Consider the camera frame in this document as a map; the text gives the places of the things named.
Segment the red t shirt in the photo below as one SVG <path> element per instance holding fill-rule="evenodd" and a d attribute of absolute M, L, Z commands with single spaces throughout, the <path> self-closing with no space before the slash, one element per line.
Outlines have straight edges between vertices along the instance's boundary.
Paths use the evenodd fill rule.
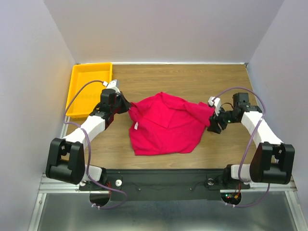
<path fill-rule="evenodd" d="M 128 111 L 133 124 L 129 137 L 135 155 L 192 152 L 210 125 L 214 109 L 160 92 L 137 103 Z"/>

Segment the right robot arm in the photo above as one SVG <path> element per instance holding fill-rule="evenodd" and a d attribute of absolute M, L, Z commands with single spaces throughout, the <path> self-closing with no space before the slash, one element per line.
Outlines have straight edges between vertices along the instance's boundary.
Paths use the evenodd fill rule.
<path fill-rule="evenodd" d="M 264 120 L 262 110 L 249 101 L 248 93 L 233 95 L 232 110 L 222 107 L 220 98 L 210 97 L 208 105 L 214 108 L 208 131 L 220 134 L 228 124 L 240 123 L 250 134 L 249 143 L 256 145 L 250 164 L 227 165 L 221 176 L 222 184 L 232 188 L 239 180 L 269 184 L 288 184 L 291 180 L 295 149 L 285 144 L 271 130 Z"/>

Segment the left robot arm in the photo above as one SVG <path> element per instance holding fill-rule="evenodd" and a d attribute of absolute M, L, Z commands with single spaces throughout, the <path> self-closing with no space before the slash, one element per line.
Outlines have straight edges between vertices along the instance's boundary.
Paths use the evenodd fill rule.
<path fill-rule="evenodd" d="M 69 135 L 51 141 L 46 165 L 46 177 L 74 185 L 90 181 L 91 185 L 101 190 L 107 185 L 107 177 L 102 169 L 85 163 L 84 150 L 91 152 L 90 143 L 113 122 L 116 114 L 126 113 L 130 103 L 118 87 L 103 89 L 100 102 L 81 125 L 77 124 Z"/>

